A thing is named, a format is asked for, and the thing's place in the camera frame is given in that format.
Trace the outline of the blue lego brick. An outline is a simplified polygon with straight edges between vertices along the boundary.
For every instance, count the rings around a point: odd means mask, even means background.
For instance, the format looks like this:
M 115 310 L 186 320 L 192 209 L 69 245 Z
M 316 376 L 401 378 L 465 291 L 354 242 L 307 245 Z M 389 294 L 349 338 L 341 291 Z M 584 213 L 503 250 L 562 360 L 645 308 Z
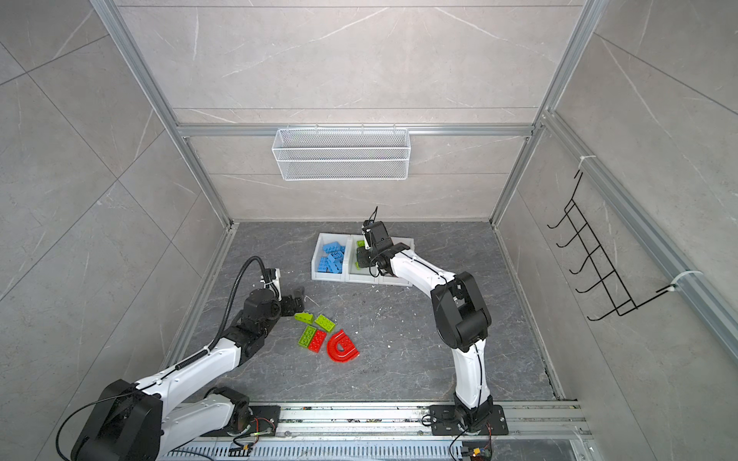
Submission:
M 318 273 L 332 273 L 332 267 L 328 257 L 321 257 L 321 259 L 319 259 L 316 271 Z
M 336 265 L 336 260 L 335 260 L 335 259 L 333 259 L 332 257 L 328 257 L 328 259 L 329 259 L 329 261 L 330 261 L 330 264 L 331 264 L 331 267 L 332 267 L 332 274 L 341 274 L 341 273 L 342 273 L 342 271 L 340 271 L 340 270 L 338 269 L 338 267 L 337 267 L 337 265 Z
M 338 242 L 331 242 L 323 246 L 323 252 L 326 254 L 343 254 L 345 252 L 345 247 L 343 245 L 340 245 Z
M 339 249 L 338 251 L 334 252 L 334 259 L 336 260 L 336 265 L 340 271 L 342 271 L 344 257 L 345 257 L 345 254 L 342 249 Z

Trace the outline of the white three-compartment bin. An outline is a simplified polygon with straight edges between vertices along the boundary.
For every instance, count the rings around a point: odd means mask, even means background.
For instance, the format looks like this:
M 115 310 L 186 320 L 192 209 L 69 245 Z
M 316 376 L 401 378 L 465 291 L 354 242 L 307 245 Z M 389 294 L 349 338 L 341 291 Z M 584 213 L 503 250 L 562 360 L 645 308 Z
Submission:
M 311 279 L 319 282 L 411 286 L 407 280 L 380 276 L 376 269 L 359 267 L 357 250 L 363 245 L 364 238 L 360 234 L 319 234 L 311 260 Z

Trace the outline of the red lego brick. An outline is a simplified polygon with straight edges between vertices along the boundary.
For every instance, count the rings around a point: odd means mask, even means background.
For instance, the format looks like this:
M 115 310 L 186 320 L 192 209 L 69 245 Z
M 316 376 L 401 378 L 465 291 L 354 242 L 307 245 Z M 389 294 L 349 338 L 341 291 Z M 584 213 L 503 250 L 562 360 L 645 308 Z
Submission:
M 326 338 L 326 332 L 323 332 L 323 330 L 315 330 L 311 336 L 311 340 L 309 340 L 307 348 L 314 353 L 319 353 Z

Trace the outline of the red arch lego piece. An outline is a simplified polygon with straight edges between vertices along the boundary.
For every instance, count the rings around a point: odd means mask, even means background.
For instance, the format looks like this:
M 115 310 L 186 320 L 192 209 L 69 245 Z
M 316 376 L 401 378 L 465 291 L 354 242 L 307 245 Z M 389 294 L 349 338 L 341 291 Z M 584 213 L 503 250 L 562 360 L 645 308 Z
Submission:
M 327 354 L 332 361 L 346 363 L 359 356 L 359 350 L 349 335 L 340 330 L 335 333 L 327 344 Z

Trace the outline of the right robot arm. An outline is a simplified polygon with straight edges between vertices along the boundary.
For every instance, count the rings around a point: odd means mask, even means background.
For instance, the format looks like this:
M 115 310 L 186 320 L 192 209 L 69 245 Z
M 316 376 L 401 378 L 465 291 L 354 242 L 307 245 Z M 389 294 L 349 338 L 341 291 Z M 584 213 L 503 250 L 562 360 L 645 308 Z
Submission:
M 474 277 L 445 271 L 419 257 L 405 243 L 394 242 L 381 221 L 365 220 L 359 265 L 382 276 L 407 280 L 430 298 L 436 330 L 451 348 L 455 364 L 455 418 L 469 432 L 478 431 L 493 410 L 484 364 L 491 325 L 489 310 Z

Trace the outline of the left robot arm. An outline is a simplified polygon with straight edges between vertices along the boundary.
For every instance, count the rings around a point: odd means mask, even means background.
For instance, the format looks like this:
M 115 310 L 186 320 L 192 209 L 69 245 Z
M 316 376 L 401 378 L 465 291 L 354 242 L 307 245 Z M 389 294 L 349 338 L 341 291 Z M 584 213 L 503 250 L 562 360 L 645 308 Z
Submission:
M 214 430 L 242 431 L 249 412 L 242 393 L 221 387 L 189 403 L 206 384 L 253 358 L 282 317 L 305 309 L 305 289 L 250 293 L 222 337 L 181 362 L 136 382 L 117 380 L 92 404 L 69 455 L 72 460 L 156 460 Z

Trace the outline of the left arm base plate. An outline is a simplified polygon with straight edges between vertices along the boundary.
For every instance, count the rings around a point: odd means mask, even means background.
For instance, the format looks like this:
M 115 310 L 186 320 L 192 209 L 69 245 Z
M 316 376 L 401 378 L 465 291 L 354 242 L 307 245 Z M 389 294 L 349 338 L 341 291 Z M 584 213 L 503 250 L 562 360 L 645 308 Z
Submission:
M 238 407 L 228 432 L 234 436 L 275 435 L 280 422 L 280 405 Z

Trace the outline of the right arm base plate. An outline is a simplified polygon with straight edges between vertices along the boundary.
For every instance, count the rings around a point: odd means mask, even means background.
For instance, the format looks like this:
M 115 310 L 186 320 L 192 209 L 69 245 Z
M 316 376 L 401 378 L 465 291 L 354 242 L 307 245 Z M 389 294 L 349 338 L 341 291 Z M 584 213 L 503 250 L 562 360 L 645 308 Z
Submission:
M 507 417 L 501 405 L 484 405 L 467 410 L 463 405 L 432 405 L 421 417 L 421 424 L 434 436 L 509 435 Z

